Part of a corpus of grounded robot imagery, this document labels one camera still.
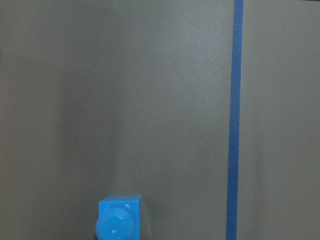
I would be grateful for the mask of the small blue toy block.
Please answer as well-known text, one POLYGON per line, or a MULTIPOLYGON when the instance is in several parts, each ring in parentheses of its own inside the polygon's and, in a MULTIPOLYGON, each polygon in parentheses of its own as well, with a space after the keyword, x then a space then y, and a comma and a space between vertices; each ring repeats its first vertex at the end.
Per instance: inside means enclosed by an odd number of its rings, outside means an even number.
POLYGON ((118 195, 101 200, 95 234, 98 240, 140 240, 142 196, 118 195))

